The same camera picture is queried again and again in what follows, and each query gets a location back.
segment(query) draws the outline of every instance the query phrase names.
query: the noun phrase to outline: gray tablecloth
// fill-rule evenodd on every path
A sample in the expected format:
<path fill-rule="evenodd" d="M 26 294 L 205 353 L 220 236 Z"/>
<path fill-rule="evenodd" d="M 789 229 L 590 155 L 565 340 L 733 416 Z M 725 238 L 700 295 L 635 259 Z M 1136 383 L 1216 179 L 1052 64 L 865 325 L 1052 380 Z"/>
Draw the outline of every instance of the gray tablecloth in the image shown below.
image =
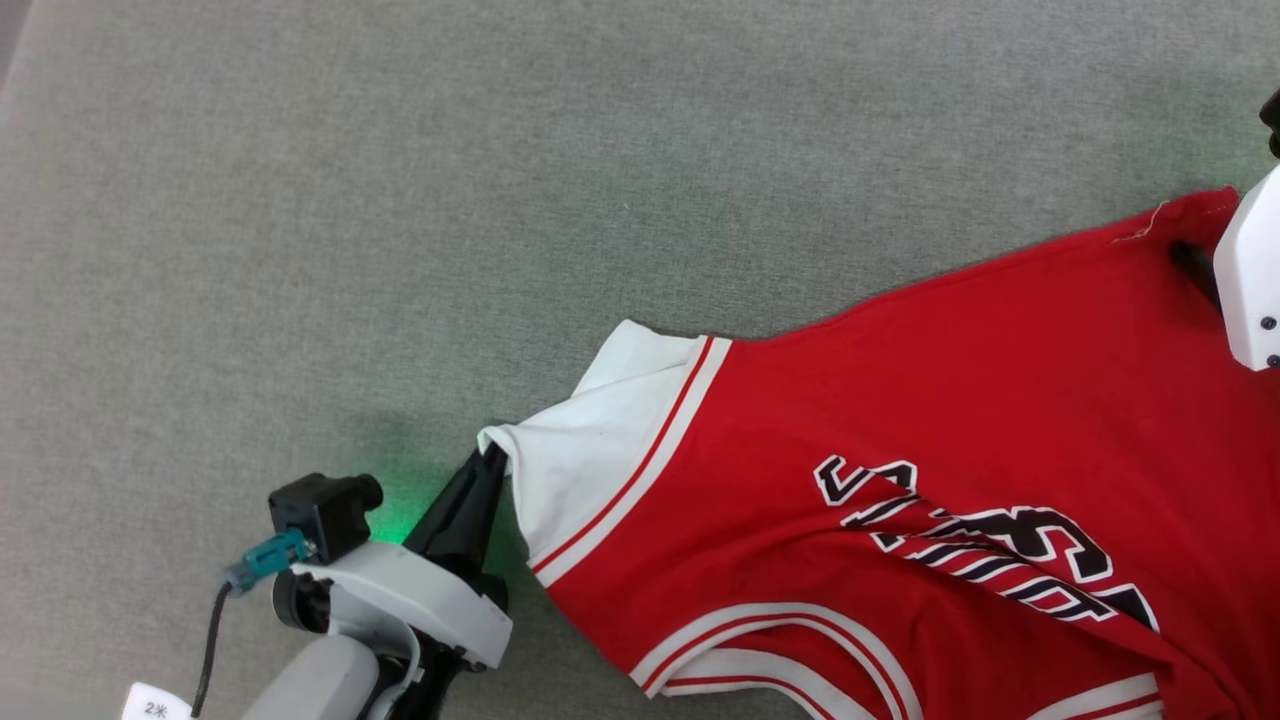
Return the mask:
<path fill-rule="evenodd" d="M 1252 184 L 1276 37 L 1271 0 L 36 0 L 0 95 L 3 702 L 189 696 L 270 489 L 371 471 L 403 523 L 622 318 L 767 336 Z M 644 700 L 509 503 L 493 544 L 515 639 L 447 717 L 803 715 Z M 210 719 L 306 639 L 268 594 Z"/>

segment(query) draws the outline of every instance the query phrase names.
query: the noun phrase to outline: basketball jersey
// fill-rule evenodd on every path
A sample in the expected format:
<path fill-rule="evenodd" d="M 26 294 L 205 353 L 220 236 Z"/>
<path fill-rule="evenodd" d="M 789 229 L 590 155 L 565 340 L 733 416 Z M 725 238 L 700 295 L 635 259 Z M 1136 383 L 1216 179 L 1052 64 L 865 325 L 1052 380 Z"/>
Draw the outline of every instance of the basketball jersey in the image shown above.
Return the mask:
<path fill-rule="evenodd" d="M 1280 375 L 1169 260 L 1224 190 L 765 341 L 623 323 L 486 428 L 530 565 L 649 696 L 836 720 L 1280 714 Z"/>

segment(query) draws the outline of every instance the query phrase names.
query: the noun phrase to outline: blue connector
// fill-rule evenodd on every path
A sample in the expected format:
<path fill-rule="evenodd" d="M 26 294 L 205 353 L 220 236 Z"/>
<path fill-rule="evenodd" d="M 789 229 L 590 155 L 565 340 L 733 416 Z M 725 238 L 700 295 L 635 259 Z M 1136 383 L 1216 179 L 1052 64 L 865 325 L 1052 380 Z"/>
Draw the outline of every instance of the blue connector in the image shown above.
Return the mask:
<path fill-rule="evenodd" d="M 294 562 L 311 557 L 311 543 L 302 530 L 289 528 L 244 553 L 241 561 L 227 568 L 224 580 L 232 584 L 232 597 L 239 597 L 265 578 L 288 570 Z"/>

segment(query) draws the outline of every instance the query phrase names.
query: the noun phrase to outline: white stripe trim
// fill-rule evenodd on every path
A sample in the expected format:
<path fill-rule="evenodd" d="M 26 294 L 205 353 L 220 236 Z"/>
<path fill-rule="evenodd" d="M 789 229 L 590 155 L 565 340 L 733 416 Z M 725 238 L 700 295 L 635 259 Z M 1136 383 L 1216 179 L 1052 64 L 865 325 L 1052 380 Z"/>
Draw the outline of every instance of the white stripe trim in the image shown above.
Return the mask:
<path fill-rule="evenodd" d="M 658 480 L 662 471 L 667 468 L 667 462 L 676 454 L 676 448 L 680 447 L 681 441 L 685 438 L 685 432 L 689 430 L 689 425 L 692 424 L 694 416 L 698 414 L 698 409 L 703 404 L 703 398 L 707 396 L 707 391 L 712 387 L 712 380 L 716 379 L 716 373 L 719 372 L 721 365 L 724 363 L 724 356 L 728 354 L 728 348 L 732 345 L 731 341 L 724 338 L 708 338 L 710 342 L 710 350 L 707 352 L 707 359 L 703 360 L 701 368 L 698 370 L 698 375 L 694 378 L 692 383 L 689 386 L 689 392 L 685 393 L 684 401 L 680 407 L 676 409 L 676 414 L 671 420 L 671 425 L 667 427 L 666 434 L 662 436 L 662 441 L 658 448 L 654 451 L 653 456 L 649 459 L 649 464 L 645 465 L 644 471 L 636 478 L 636 482 L 627 488 L 622 498 L 609 509 L 609 511 L 595 521 L 591 529 L 577 539 L 573 544 L 568 546 L 556 560 L 550 561 L 547 566 L 536 573 L 538 580 L 543 585 L 550 587 L 552 583 L 561 579 L 564 573 L 573 569 L 575 565 L 582 561 L 584 557 L 591 553 L 604 538 L 618 527 L 622 518 L 631 511 L 632 507 L 640 502 L 644 493 L 653 487 L 653 483 Z M 694 354 L 690 360 L 692 364 L 698 361 L 698 356 L 701 354 L 701 348 Z M 644 447 L 644 455 L 648 455 L 649 447 Z M 639 464 L 644 455 L 636 459 Z M 635 468 L 631 469 L 630 474 L 635 473 Z M 535 566 L 550 555 L 553 555 L 558 548 L 552 548 L 543 552 L 540 557 L 531 559 L 529 561 L 530 566 Z"/>
<path fill-rule="evenodd" d="M 733 678 L 751 675 L 769 678 L 778 683 L 795 687 L 804 696 L 808 696 L 820 707 L 814 707 L 804 696 L 792 692 L 783 684 L 768 682 L 717 682 L 717 678 Z M 876 720 L 865 707 L 854 698 L 845 694 L 840 688 L 827 682 L 826 678 L 814 673 L 808 666 L 773 655 L 771 652 L 758 652 L 754 650 L 710 650 L 698 656 L 672 676 L 673 680 L 705 680 L 699 684 L 680 684 L 663 687 L 664 696 L 685 696 L 696 693 L 717 693 L 737 691 L 744 688 L 773 688 L 804 707 L 814 720 Z"/>
<path fill-rule="evenodd" d="M 778 615 L 792 615 L 799 618 L 776 618 Z M 759 618 L 759 620 L 741 623 L 731 628 L 724 628 L 721 632 L 716 632 L 717 629 L 731 623 L 750 620 L 751 618 Z M 810 605 L 806 602 L 762 602 L 735 605 L 732 607 L 724 607 L 704 615 L 685 625 L 680 630 L 676 630 L 671 634 L 671 637 L 650 650 L 649 653 L 645 655 L 645 657 L 635 666 L 635 669 L 631 670 L 631 679 L 635 680 L 641 688 L 646 688 L 648 685 L 645 692 L 653 697 L 662 691 L 666 682 L 672 675 L 678 673 L 684 665 L 708 650 L 730 638 L 736 638 L 746 633 L 765 628 L 774 628 L 778 625 L 801 625 L 823 633 L 840 644 L 840 647 L 849 652 L 850 656 L 858 660 L 858 662 L 876 683 L 876 687 L 879 688 L 881 693 L 884 696 L 884 703 L 893 715 L 893 720 L 923 719 L 924 714 L 920 710 L 920 702 L 915 696 L 915 689 L 911 687 L 911 680 L 908 679 L 906 671 L 902 670 L 897 659 L 895 659 L 893 653 L 888 650 L 888 646 L 881 642 L 881 639 L 877 638 L 876 634 L 867 626 L 854 621 L 852 619 L 828 607 Z M 831 625 L 840 628 L 842 633 L 836 632 Z M 698 638 L 703 639 L 696 644 L 682 650 Z M 849 638 L 854 638 L 856 642 L 850 642 Z M 879 667 L 884 669 L 883 673 L 879 667 L 877 667 L 877 662 L 879 664 Z M 658 673 L 658 669 L 663 665 L 666 665 L 666 667 L 662 673 Z M 897 700 L 895 700 L 893 689 L 897 691 L 897 697 L 902 698 L 901 705 Z"/>
<path fill-rule="evenodd" d="M 1098 717 L 1098 720 L 1160 720 L 1165 716 L 1165 703 L 1162 701 L 1148 702 L 1129 710 L 1121 710 L 1115 715 Z"/>
<path fill-rule="evenodd" d="M 1108 707 L 1115 707 L 1117 705 L 1124 705 L 1126 702 L 1142 700 L 1147 696 L 1152 696 L 1158 692 L 1160 688 L 1156 685 L 1156 675 L 1151 673 L 1147 673 L 1144 675 L 1134 675 L 1133 678 L 1116 680 L 1115 683 L 1101 685 L 1093 688 L 1092 691 L 1085 691 L 1080 694 L 1071 696 L 1066 700 L 1060 700 L 1053 705 L 1046 707 L 1044 710 L 1041 710 L 1036 715 L 1032 715 L 1027 720 L 1070 720 L 1071 717 L 1075 717 L 1078 715 L 1097 712 L 1100 710 L 1106 710 Z M 1119 715 L 1114 716 L 1108 715 L 1107 719 L 1121 720 L 1128 717 L 1138 717 L 1138 715 L 1130 716 L 1126 715 L 1126 712 L 1128 711 L 1123 711 Z"/>

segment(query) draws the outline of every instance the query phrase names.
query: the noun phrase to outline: label tag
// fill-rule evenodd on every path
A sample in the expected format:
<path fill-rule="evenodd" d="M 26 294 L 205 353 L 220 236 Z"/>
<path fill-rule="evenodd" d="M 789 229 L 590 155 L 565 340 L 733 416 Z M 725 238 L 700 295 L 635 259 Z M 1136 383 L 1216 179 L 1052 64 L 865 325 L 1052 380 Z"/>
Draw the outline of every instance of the label tag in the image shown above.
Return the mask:
<path fill-rule="evenodd" d="M 191 706 L 170 692 L 133 683 L 120 720 L 191 720 Z"/>

